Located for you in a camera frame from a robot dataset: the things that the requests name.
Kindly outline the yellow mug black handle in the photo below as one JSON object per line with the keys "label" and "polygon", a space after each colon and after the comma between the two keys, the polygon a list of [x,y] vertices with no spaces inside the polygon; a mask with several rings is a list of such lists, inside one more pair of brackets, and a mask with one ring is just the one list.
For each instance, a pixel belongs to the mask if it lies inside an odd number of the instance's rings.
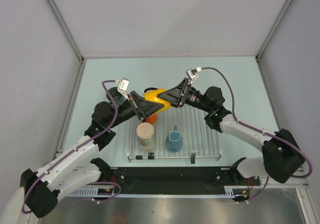
{"label": "yellow mug black handle", "polygon": [[163,100],[163,99],[160,99],[158,97],[158,94],[161,94],[161,93],[163,93],[165,91],[166,90],[164,88],[148,87],[143,92],[143,96],[147,101],[156,102],[158,104],[163,104],[164,105],[164,107],[162,109],[158,110],[156,112],[156,114],[160,113],[160,112],[163,112],[163,111],[166,111],[171,107],[170,102],[168,102],[166,100]]}

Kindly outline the dark green mug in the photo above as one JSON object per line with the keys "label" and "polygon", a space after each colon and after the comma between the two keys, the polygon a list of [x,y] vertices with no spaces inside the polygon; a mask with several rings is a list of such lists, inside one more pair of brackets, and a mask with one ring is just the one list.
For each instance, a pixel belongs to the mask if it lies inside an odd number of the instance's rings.
{"label": "dark green mug", "polygon": [[117,106],[123,104],[127,99],[118,91],[117,87],[108,89],[108,93],[112,96]]}

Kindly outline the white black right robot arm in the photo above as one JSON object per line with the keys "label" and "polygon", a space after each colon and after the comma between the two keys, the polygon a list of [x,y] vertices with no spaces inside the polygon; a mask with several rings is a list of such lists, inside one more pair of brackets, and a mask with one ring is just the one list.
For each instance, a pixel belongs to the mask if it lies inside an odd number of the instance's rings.
{"label": "white black right robot arm", "polygon": [[255,176],[269,176],[284,184],[307,160],[288,130],[269,133],[236,118],[223,106],[225,98],[219,87],[210,86],[201,94],[185,78],[179,85],[159,93],[157,97],[176,108],[187,104],[206,112],[204,120],[210,129],[236,137],[261,152],[261,157],[242,157],[234,163],[235,169],[230,172],[230,178],[237,185]]}

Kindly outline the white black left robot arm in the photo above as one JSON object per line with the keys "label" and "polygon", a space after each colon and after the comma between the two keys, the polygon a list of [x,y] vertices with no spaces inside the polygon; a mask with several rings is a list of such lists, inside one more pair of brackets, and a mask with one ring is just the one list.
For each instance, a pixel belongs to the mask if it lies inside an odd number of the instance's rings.
{"label": "white black left robot arm", "polygon": [[113,127],[133,117],[145,120],[168,109],[169,102],[158,97],[164,91],[163,88],[150,89],[143,96],[132,91],[124,102],[117,103],[116,95],[108,90],[106,95],[109,101],[101,101],[94,107],[89,128],[69,150],[37,171],[28,168],[21,174],[23,207],[28,207],[22,208],[22,213],[33,213],[37,218],[43,218],[72,191],[89,183],[107,183],[111,172],[100,158],[93,159],[84,170],[75,170],[75,167],[112,141],[116,136]]}

